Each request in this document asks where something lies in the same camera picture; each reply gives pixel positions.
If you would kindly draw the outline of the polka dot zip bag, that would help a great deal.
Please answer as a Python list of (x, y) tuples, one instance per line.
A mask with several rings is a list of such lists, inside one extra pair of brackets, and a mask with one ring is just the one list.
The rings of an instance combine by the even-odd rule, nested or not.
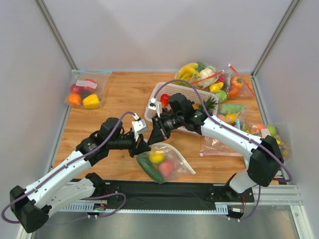
[(151, 145), (151, 151), (139, 154), (136, 161), (142, 170), (158, 184), (196, 174), (183, 155), (167, 143)]

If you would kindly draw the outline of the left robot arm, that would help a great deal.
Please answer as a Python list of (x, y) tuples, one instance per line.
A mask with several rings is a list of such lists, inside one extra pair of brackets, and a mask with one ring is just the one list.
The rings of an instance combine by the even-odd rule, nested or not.
[(110, 150), (127, 150), (130, 157), (150, 151), (143, 133), (148, 130), (144, 119), (134, 115), (129, 132), (122, 131), (118, 118), (108, 118), (99, 130), (81, 141), (58, 166), (34, 183), (15, 186), (9, 192), (8, 207), (27, 233), (41, 228), (61, 208), (89, 197), (100, 197), (106, 188), (104, 181), (90, 173), (74, 185), (69, 182), (78, 174), (106, 158)]

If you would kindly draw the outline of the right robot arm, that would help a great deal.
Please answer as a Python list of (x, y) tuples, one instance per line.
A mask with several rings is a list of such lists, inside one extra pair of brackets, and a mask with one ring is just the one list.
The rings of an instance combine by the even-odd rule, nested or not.
[(276, 139), (270, 135), (264, 138), (243, 132), (216, 116), (209, 115), (203, 108), (195, 110), (183, 94), (176, 93), (168, 100), (172, 112), (155, 114), (153, 129), (148, 144), (163, 142), (179, 127), (202, 136), (214, 138), (248, 158), (249, 166), (235, 174), (228, 182), (236, 193), (260, 185), (267, 187), (274, 180), (284, 163)]

